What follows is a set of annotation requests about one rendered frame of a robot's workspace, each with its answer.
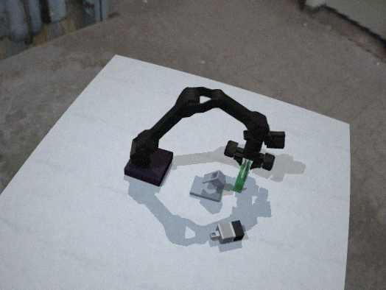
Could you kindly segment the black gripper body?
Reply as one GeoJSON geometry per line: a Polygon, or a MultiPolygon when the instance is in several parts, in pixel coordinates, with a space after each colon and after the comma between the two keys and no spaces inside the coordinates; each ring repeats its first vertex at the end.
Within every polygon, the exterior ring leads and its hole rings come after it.
{"type": "Polygon", "coordinates": [[[229,141],[225,148],[224,155],[230,158],[233,158],[235,155],[235,158],[240,159],[241,157],[243,157],[244,159],[251,160],[253,162],[256,161],[257,164],[262,165],[263,169],[266,169],[268,171],[271,170],[271,168],[273,167],[273,162],[275,160],[274,155],[265,153],[264,156],[264,154],[260,153],[261,149],[253,151],[251,149],[248,149],[246,143],[244,149],[237,148],[238,145],[239,143],[235,141],[229,141]]]}

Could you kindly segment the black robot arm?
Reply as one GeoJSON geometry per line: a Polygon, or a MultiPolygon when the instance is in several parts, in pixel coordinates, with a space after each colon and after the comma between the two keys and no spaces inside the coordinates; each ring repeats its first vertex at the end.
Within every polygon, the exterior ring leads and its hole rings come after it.
{"type": "Polygon", "coordinates": [[[218,107],[246,126],[248,130],[243,130],[243,138],[248,149],[260,150],[263,142],[269,149],[284,148],[285,132],[271,131],[265,115],[248,110],[220,89],[187,87],[182,90],[175,105],[161,119],[133,139],[129,166],[145,171],[151,161],[150,155],[158,149],[159,139],[182,118],[218,107]],[[200,103],[201,96],[211,100],[200,103]]]}

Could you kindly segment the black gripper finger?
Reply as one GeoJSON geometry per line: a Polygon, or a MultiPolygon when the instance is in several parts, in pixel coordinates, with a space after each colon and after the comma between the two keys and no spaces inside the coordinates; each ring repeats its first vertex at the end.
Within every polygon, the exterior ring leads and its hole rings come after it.
{"type": "Polygon", "coordinates": [[[239,158],[235,158],[235,155],[234,155],[234,160],[236,160],[236,161],[238,162],[239,166],[242,165],[242,159],[243,159],[243,157],[241,157],[241,158],[239,159],[239,158]]]}
{"type": "Polygon", "coordinates": [[[257,164],[256,161],[251,164],[250,170],[255,168],[261,168],[261,165],[257,164]]]}

